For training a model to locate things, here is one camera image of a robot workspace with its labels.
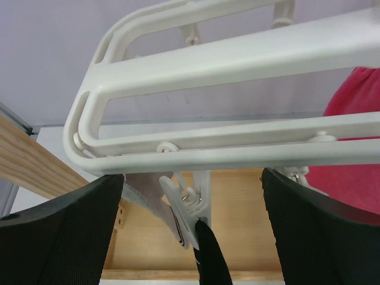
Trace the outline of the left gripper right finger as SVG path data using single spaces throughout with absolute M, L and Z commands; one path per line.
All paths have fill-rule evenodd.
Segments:
M 379 284 L 379 214 L 265 168 L 265 207 L 286 284 Z

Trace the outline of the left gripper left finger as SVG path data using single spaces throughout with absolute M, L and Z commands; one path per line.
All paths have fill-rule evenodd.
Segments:
M 1 284 L 99 284 L 122 175 L 1 218 Z

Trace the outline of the white plastic clip hanger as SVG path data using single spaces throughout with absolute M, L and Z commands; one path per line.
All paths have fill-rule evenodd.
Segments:
M 173 172 L 160 186 L 189 247 L 211 221 L 211 170 L 272 167 L 307 185 L 309 166 L 379 163 L 379 113 L 99 138 L 113 99 L 351 67 L 379 67 L 379 2 L 302 24 L 273 1 L 270 30 L 202 44 L 197 24 L 269 1 L 170 1 L 138 10 L 102 38 L 67 117 L 68 158 L 93 175 Z

